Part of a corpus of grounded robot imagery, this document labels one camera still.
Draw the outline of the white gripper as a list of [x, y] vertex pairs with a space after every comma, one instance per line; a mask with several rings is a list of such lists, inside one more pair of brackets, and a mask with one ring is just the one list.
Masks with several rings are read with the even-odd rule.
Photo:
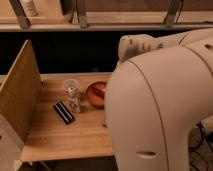
[[129, 58], [152, 50], [155, 42], [156, 39], [147, 34], [122, 36], [118, 46], [119, 62], [123, 63]]

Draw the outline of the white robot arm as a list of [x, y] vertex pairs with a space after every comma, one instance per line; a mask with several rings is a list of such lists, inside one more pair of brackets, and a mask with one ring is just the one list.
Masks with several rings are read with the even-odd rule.
[[119, 171], [189, 171], [188, 138], [213, 115], [213, 28], [120, 39], [105, 123]]

